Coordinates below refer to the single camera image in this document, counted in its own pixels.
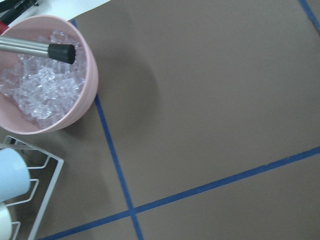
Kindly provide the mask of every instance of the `red object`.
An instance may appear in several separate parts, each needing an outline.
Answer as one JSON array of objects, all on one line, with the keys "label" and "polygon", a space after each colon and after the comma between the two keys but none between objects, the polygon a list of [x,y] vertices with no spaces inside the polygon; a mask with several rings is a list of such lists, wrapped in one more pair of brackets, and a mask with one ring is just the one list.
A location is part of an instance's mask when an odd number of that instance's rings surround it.
[{"label": "red object", "polygon": [[2,21],[0,21],[0,34],[2,34],[8,28],[9,27],[6,24],[4,24]]}]

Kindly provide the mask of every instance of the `white wire rack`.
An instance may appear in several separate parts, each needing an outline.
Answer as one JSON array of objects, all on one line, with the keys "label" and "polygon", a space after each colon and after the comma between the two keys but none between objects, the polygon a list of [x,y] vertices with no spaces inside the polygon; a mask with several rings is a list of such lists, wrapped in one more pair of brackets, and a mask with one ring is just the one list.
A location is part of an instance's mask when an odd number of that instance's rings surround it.
[{"label": "white wire rack", "polygon": [[29,192],[6,201],[14,231],[11,240],[34,240],[57,183],[64,161],[37,146],[6,136],[0,149],[12,148],[25,160],[33,187]]}]

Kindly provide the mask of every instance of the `pink bowl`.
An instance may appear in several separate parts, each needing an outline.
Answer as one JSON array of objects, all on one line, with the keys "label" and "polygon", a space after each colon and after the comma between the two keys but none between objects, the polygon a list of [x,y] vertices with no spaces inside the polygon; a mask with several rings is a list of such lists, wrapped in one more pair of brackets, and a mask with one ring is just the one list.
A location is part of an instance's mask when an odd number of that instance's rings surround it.
[{"label": "pink bowl", "polygon": [[[0,94],[0,126],[12,133],[31,135],[63,129],[80,119],[95,99],[98,90],[97,64],[84,37],[71,23],[56,16],[32,16],[10,27],[2,35],[26,40],[36,40],[39,35],[48,37],[55,29],[67,33],[74,39],[78,39],[84,47],[87,65],[85,84],[80,97],[61,120],[47,128],[40,129],[32,122],[24,119],[22,112],[12,100]],[[16,53],[0,51],[0,73],[4,69],[12,68],[18,61],[19,58]]]}]

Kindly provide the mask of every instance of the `white cup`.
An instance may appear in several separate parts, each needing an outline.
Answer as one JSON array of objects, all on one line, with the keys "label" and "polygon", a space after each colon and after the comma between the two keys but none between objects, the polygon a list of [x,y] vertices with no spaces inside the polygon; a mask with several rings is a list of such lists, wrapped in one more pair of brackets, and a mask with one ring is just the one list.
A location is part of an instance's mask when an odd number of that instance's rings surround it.
[{"label": "white cup", "polygon": [[11,148],[0,150],[0,202],[25,194],[29,188],[30,173],[24,159]]},{"label": "white cup", "polygon": [[12,235],[12,220],[8,208],[0,202],[0,239],[9,240]]}]

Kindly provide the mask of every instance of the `white paper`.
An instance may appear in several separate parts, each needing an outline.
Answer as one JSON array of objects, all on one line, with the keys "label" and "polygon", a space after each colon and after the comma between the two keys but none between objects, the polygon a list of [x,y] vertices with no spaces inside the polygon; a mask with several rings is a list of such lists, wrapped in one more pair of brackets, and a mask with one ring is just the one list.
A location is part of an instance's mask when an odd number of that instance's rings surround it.
[{"label": "white paper", "polygon": [[38,0],[38,7],[30,7],[9,26],[35,15],[54,15],[69,21],[109,1],[110,0]]}]

